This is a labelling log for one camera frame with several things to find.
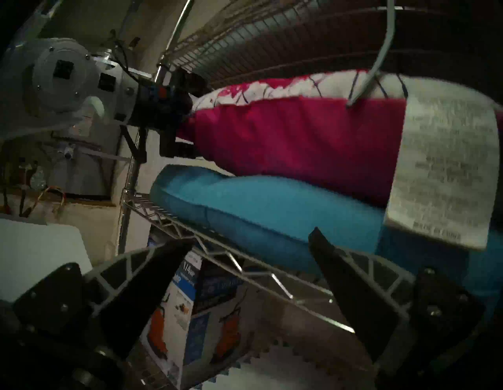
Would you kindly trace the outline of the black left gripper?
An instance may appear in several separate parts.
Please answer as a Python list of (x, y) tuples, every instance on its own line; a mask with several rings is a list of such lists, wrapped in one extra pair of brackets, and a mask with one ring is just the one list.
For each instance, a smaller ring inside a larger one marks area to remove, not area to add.
[(166, 86), (141, 79), (130, 125), (144, 126), (160, 134), (161, 157), (197, 158), (193, 144), (176, 141), (177, 131), (190, 113), (191, 97), (200, 98), (208, 93), (207, 81), (186, 70), (172, 71), (172, 79)]

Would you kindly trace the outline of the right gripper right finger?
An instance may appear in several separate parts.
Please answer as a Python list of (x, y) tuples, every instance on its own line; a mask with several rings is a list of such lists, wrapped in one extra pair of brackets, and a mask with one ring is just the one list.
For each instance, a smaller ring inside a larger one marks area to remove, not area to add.
[(434, 267), (411, 274), (385, 258), (336, 248), (318, 227), (308, 247), (376, 377), (419, 377), (483, 319), (482, 301)]

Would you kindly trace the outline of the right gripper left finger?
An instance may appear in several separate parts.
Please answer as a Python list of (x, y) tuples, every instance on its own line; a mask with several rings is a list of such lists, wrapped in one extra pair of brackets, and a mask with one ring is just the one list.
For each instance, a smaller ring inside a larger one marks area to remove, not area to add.
[(86, 274), (75, 262), (61, 265), (14, 301), (20, 342), (62, 360), (99, 355), (98, 347), (124, 359), (194, 244), (124, 253)]

